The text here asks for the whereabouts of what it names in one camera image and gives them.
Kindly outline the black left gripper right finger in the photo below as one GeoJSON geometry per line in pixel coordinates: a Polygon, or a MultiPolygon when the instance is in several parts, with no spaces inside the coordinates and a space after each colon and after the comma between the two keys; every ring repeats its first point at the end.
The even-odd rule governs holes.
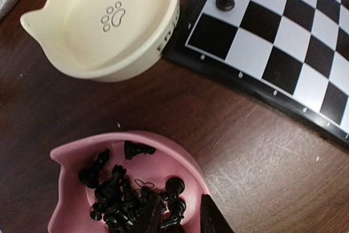
{"type": "Polygon", "coordinates": [[[202,194],[200,207],[201,233],[234,233],[210,195],[202,194]]]}

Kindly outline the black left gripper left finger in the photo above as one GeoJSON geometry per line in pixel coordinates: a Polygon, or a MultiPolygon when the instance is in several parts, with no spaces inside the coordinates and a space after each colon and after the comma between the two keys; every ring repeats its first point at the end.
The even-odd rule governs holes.
{"type": "Polygon", "coordinates": [[[141,188],[140,215],[136,218],[130,232],[161,232],[164,209],[164,192],[143,186],[141,188]]]}

